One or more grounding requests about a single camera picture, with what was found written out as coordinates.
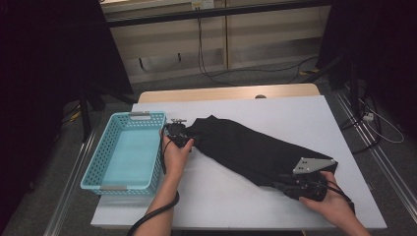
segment black garment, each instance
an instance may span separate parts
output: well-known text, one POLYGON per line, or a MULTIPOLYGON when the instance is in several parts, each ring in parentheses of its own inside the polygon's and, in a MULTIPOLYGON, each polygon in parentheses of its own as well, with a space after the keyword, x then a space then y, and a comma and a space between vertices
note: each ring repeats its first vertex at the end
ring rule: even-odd
MULTIPOLYGON (((291 175, 301 157, 331 159, 324 154, 277 140, 239 123, 210 116, 197 119, 187 136, 200 136, 196 148, 258 186, 274 187, 291 175)), ((336 165, 327 171, 334 173, 336 165)))

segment metal bracket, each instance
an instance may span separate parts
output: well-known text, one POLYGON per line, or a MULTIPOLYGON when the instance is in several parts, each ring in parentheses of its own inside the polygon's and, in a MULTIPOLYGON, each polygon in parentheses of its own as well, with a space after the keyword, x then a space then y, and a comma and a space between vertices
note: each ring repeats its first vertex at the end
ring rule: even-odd
POLYGON ((183 120, 183 119, 171 119, 171 121, 174 124, 181 124, 182 122, 187 122, 187 120, 183 120))
POLYGON ((308 174, 325 167, 336 164, 334 159, 315 159, 301 157, 298 164, 292 170, 294 174, 308 174))

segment plastic basket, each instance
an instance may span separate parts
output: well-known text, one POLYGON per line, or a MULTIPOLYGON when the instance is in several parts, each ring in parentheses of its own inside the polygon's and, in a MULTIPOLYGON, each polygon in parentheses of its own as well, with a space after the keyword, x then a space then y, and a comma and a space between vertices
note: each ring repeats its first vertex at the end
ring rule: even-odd
POLYGON ((113 114, 81 188, 98 195, 154 195, 161 168, 159 130, 165 120, 160 111, 113 114))

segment wire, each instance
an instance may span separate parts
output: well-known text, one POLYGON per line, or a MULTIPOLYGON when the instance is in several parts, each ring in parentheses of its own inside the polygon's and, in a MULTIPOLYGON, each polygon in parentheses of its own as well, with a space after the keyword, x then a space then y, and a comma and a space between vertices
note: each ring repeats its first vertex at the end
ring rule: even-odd
POLYGON ((146 215, 144 215, 144 217, 142 217, 140 220, 138 220, 134 225, 132 225, 132 227, 130 228, 129 232, 128 232, 128 236, 132 236, 135 231, 139 228, 139 226, 141 226, 143 223, 145 223, 146 221, 150 220, 151 218, 173 208, 175 205, 178 204, 178 202, 180 202, 180 195, 177 191, 177 193, 175 194, 175 199, 168 205, 165 205, 163 207, 160 207, 146 215))
POLYGON ((74 115, 71 116, 70 119, 63 121, 62 124, 65 124, 67 122, 74 122, 80 117, 81 117, 81 111, 77 111, 76 113, 74 113, 74 115))
POLYGON ((341 195, 347 201, 347 203, 349 204, 349 206, 352 209, 353 213, 355 213, 355 204, 352 202, 352 200, 349 197, 347 197, 347 195, 341 190, 341 188, 337 184, 335 184, 335 183, 333 183, 333 182, 331 182, 329 180, 328 180, 328 182, 329 183, 332 183, 337 189, 335 189, 334 187, 331 187, 329 185, 321 184, 319 182, 309 182, 309 183, 310 184, 313 184, 313 185, 316 185, 316 186, 320 186, 322 188, 327 188, 328 190, 334 191, 335 193, 341 195))
POLYGON ((203 40, 202 40, 202 38, 203 38, 202 37, 203 29, 202 29, 202 20, 200 18, 197 18, 197 21, 198 21, 198 25, 199 25, 199 69, 200 69, 200 72, 204 76, 208 77, 213 82, 218 83, 218 84, 223 84, 223 85, 227 85, 227 86, 237 87, 236 85, 233 85, 233 84, 230 84, 230 83, 227 83, 227 82, 220 82, 220 81, 217 81, 217 80, 215 80, 213 78, 213 77, 218 77, 218 76, 221 76, 221 75, 224 75, 224 74, 227 74, 227 73, 234 73, 234 72, 266 72, 266 73, 269 73, 269 72, 286 71, 286 70, 290 70, 290 69, 293 69, 293 68, 297 68, 297 73, 295 74, 295 76, 291 80, 289 80, 288 82, 286 82, 286 84, 289 84, 289 83, 293 82, 295 79, 297 79, 298 74, 300 72, 300 67, 301 67, 302 64, 304 64, 307 61, 310 61, 312 59, 318 58, 318 56, 310 57, 310 58, 307 58, 307 59, 305 59, 305 60, 303 60, 303 61, 301 61, 301 62, 299 62, 299 63, 297 63, 297 64, 295 64, 293 66, 286 67, 286 68, 281 68, 281 69, 276 69, 276 70, 237 69, 237 70, 226 70, 224 72, 220 72, 220 73, 217 73, 217 74, 210 75, 207 72, 207 70, 206 70, 206 65, 205 65, 205 60, 204 60, 204 55, 203 55, 203 40))
MULTIPOLYGON (((374 106, 374 109, 377 111, 377 104, 376 104, 376 102, 375 102, 375 100, 371 97, 371 100, 372 100, 372 103, 373 103, 373 106, 374 106)), ((365 106, 364 106, 364 109, 365 109, 365 107, 366 108, 368 108, 368 109, 371 109, 370 108, 370 106, 366 103, 365 104, 365 106)), ((345 127, 344 129, 343 129, 343 127, 341 127, 341 129, 340 130, 345 130, 345 129, 347 129, 347 128, 350 128, 350 127, 353 127, 353 126, 357 126, 357 125, 359 125, 359 123, 363 120, 363 115, 365 114, 365 110, 363 110, 362 111, 363 113, 362 113, 362 118, 361 119, 358 119, 358 120, 356 120, 352 125, 350 125, 350 126, 348 126, 348 127, 345 127)), ((344 122, 342 122, 340 125, 342 125, 342 126, 344 126, 347 122, 349 122, 351 119, 353 118, 353 116, 351 116, 351 117, 349 117, 346 121, 344 121, 344 122)), ((379 131, 379 133, 381 134, 382 133, 382 127, 381 127, 381 121, 380 121, 380 118, 377 116, 377 119, 375 120, 375 122, 376 122, 376 126, 377 126, 377 129, 378 129, 378 131, 379 131)), ((375 138, 375 140, 372 142, 372 143, 370 143, 369 145, 367 145, 366 147, 364 147, 364 148, 361 148, 361 149, 358 149, 358 150, 354 150, 354 151, 351 151, 352 152, 352 154, 358 154, 358 153, 360 153, 360 152, 363 152, 363 151, 365 151, 365 150, 368 150, 368 149, 370 149, 370 148, 373 148, 373 147, 375 147, 379 142, 381 141, 381 137, 380 136, 377 136, 376 138, 375 138)))
POLYGON ((76 105, 76 106, 74 106, 74 108, 72 108, 71 110, 69 110, 69 111, 65 112, 65 113, 64 113, 64 115, 63 115, 63 117, 66 117, 66 116, 68 116, 70 113, 74 112, 76 109, 78 109, 78 108, 79 108, 79 106, 80 106, 80 103, 77 103, 77 105, 76 105))
MULTIPOLYGON (((161 134, 160 134, 160 143, 159 143, 159 147, 160 147, 159 151, 161 153, 161 157, 160 157, 161 158, 161 166, 162 166, 162 171, 163 171, 164 174, 166 173, 166 168, 165 168, 165 163, 164 163, 163 159, 164 159, 164 156, 165 156, 166 148, 168 148, 169 144, 172 143, 172 140, 169 141, 168 144, 165 145, 165 148, 162 151, 162 140, 163 140, 163 134, 165 132, 165 129, 166 129, 166 126, 163 126, 162 127, 162 131, 161 131, 161 134)), ((167 210, 175 207, 178 204, 178 202, 180 202, 180 194, 177 191, 177 193, 175 194, 175 198, 174 198, 174 200, 172 200, 171 203, 169 203, 169 204, 167 204, 165 206, 162 206, 160 208, 157 208, 154 211, 151 211, 150 213, 144 215, 134 225, 132 225, 132 227, 129 229, 129 232, 128 232, 127 235, 128 236, 132 236, 135 233, 135 231, 143 223, 145 223, 146 221, 150 220, 151 218, 153 218, 153 217, 155 217, 155 216, 157 216, 157 215, 159 215, 159 214, 161 214, 161 213, 163 213, 163 212, 165 212, 165 211, 167 211, 167 210)))
POLYGON ((223 85, 227 85, 227 86, 232 86, 232 87, 237 87, 236 85, 233 85, 233 84, 230 84, 230 83, 227 83, 227 82, 220 82, 220 81, 217 81, 217 80, 213 79, 212 76, 210 76, 209 73, 206 71, 205 59, 204 59, 204 55, 203 55, 202 19, 198 18, 197 21, 199 23, 199 69, 200 69, 200 72, 215 83, 223 84, 223 85))
POLYGON ((379 117, 379 118, 381 118, 381 119, 383 119, 385 122, 387 122, 390 126, 392 126, 395 130, 396 130, 396 132, 401 136, 401 140, 400 141, 393 141, 393 140, 390 140, 390 139, 388 139, 387 137, 385 137, 385 136, 383 136, 382 134, 381 134, 381 131, 376 131, 372 126, 371 126, 371 124, 369 123, 369 121, 367 121, 367 124, 368 124, 368 126, 369 126, 369 128, 376 134, 376 135, 378 135, 379 137, 381 137, 381 138, 383 138, 384 140, 386 140, 386 141, 388 141, 388 142, 391 142, 391 143, 393 143, 393 144, 400 144, 400 143, 402 143, 402 142, 404 142, 404 136, 402 135, 402 133, 398 130, 398 129, 396 129, 395 128, 395 126, 394 125, 392 125, 386 118, 384 118, 383 116, 381 116, 380 114, 378 114, 378 112, 377 111, 375 111, 375 110, 373 110, 373 109, 371 109, 371 107, 369 107, 368 106, 368 104, 366 104, 366 102, 364 102, 362 99, 359 99, 359 101, 360 102, 362 102, 365 106, 367 106, 368 107, 368 109, 372 112, 372 113, 374 113, 377 117, 379 117))
POLYGON ((365 116, 365 112, 362 112, 362 115, 359 119, 355 120, 355 122, 353 122, 352 124, 350 124, 348 126, 345 126, 349 121, 354 119, 353 116, 349 117, 346 121, 344 121, 342 124, 339 125, 339 129, 342 131, 342 130, 346 130, 350 127, 353 127, 353 126, 359 124, 362 121, 362 119, 364 118, 364 116, 365 116))
POLYGON ((325 34, 325 26, 323 24, 323 19, 322 19, 322 8, 323 7, 320 7, 319 9, 319 18, 320 18, 320 24, 322 25, 322 34, 325 34))

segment white table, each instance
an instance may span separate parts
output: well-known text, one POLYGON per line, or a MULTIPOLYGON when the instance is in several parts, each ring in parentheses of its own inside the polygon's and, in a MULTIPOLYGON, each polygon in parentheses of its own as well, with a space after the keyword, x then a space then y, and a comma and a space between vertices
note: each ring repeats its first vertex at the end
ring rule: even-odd
MULTIPOLYGON (((162 110, 168 120, 187 119, 186 126, 196 118, 212 114, 331 156, 339 162, 337 182, 355 203, 357 216, 365 227, 387 227, 323 96, 140 103, 132 110, 162 110)), ((277 190, 257 187, 196 148, 190 154, 179 193, 174 229, 333 228, 299 202, 277 190)), ((91 224, 129 228, 144 215, 150 201, 144 197, 102 196, 91 224)))

